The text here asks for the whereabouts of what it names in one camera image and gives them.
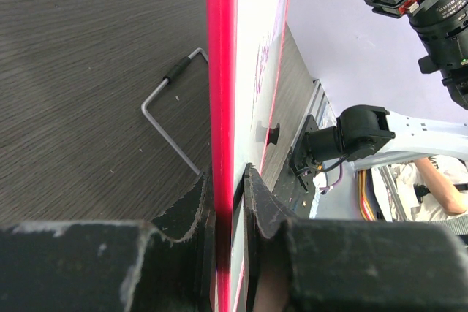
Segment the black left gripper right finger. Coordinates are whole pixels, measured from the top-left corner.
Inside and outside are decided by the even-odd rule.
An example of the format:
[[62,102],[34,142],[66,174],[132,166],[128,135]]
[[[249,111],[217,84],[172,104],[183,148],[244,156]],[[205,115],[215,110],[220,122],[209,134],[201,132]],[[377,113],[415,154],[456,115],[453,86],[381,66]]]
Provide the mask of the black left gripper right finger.
[[244,171],[248,311],[465,311],[467,249],[433,224],[297,217]]

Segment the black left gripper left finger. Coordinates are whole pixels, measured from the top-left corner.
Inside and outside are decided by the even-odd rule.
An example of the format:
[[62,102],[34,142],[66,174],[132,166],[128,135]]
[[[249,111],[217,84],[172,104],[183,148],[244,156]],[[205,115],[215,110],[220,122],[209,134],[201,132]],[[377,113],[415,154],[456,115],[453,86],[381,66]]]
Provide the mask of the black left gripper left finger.
[[211,311],[211,175],[151,221],[1,228],[3,311]]

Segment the pink framed whiteboard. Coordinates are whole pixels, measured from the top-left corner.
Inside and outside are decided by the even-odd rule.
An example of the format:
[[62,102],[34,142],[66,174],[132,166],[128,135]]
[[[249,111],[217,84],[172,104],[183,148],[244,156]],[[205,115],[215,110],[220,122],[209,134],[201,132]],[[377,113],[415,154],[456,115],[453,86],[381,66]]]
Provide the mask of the pink framed whiteboard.
[[211,169],[216,213],[215,310],[244,311],[248,292],[244,171],[262,171],[289,0],[206,0]]

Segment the person forearm in background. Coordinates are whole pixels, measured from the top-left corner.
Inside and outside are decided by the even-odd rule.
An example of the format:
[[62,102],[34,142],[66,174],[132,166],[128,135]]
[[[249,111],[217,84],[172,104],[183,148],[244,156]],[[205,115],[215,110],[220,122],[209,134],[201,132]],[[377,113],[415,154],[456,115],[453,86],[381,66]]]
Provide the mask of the person forearm in background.
[[421,179],[430,194],[449,216],[462,215],[467,211],[467,199],[444,173],[445,162],[438,156],[414,160]]

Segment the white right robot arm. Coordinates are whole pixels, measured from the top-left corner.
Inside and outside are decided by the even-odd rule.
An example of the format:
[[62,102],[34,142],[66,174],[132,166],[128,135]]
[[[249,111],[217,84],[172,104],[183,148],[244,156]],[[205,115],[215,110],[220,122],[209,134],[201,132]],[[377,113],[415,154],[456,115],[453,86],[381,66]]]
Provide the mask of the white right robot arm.
[[[372,11],[407,16],[426,49],[423,74],[439,72],[451,99],[467,106],[467,0],[364,0]],[[347,108],[336,125],[303,127],[290,154],[290,169],[308,186],[319,172],[353,163],[357,170],[442,154],[467,158],[467,126],[400,115],[383,107]]]

